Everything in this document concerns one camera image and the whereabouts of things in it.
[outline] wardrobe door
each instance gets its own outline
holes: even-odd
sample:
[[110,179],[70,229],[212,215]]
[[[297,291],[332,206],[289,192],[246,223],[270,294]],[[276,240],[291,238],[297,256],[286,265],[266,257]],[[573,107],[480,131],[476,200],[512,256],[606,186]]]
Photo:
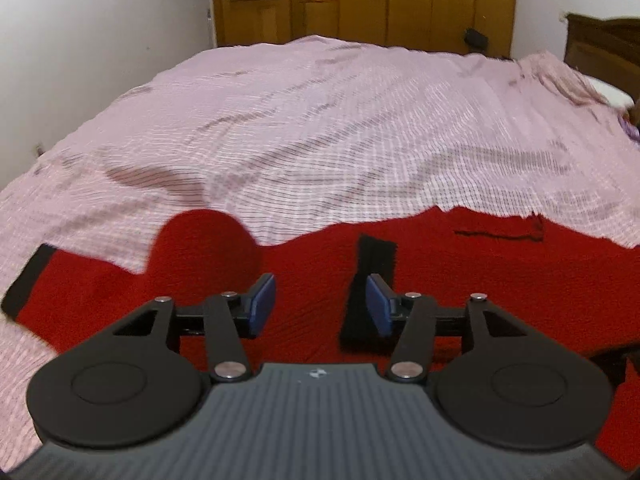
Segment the wardrobe door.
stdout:
[[476,0],[433,0],[431,50],[468,54],[465,31],[474,26]]
[[389,0],[386,44],[428,50],[431,0]]
[[474,28],[489,38],[486,54],[509,57],[516,0],[476,0]]
[[341,40],[385,44],[386,0],[338,0]]
[[290,0],[214,0],[219,46],[287,43]]

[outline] wooden headboard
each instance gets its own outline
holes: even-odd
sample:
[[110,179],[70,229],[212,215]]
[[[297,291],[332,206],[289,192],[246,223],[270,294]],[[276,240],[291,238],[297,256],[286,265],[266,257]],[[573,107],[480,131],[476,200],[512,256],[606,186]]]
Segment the wooden headboard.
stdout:
[[569,14],[564,62],[640,98],[640,18],[597,20]]

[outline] black trim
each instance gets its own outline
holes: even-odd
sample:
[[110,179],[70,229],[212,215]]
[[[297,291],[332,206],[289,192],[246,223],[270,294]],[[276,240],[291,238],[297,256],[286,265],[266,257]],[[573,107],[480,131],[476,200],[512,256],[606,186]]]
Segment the black trim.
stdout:
[[361,235],[358,241],[358,269],[351,282],[342,329],[340,347],[347,351],[391,354],[394,341],[383,340],[369,315],[365,287],[370,274],[379,274],[393,287],[396,249],[393,242]]
[[49,265],[49,261],[57,249],[47,244],[42,244],[29,259],[20,276],[7,290],[0,307],[11,319],[15,320],[22,308],[29,301],[29,296],[34,285],[40,278],[42,271]]

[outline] purple cloth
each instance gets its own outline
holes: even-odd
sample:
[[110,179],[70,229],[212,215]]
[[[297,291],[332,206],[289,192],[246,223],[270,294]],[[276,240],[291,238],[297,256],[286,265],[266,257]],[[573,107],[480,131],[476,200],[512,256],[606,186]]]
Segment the purple cloth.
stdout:
[[618,120],[620,121],[620,126],[622,126],[622,129],[625,131],[629,139],[640,143],[640,131],[624,117],[620,116]]

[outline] white pillow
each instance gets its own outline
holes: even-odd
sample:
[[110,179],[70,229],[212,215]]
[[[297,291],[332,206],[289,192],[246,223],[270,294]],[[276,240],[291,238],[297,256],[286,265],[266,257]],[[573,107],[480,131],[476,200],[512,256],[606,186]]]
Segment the white pillow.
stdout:
[[588,79],[588,81],[600,95],[602,95],[607,101],[609,101],[609,105],[613,106],[614,108],[624,108],[625,110],[627,110],[628,108],[633,107],[633,105],[635,104],[633,98],[619,88],[616,88],[609,83],[605,83],[600,79],[596,79],[588,75],[586,75],[585,78]]

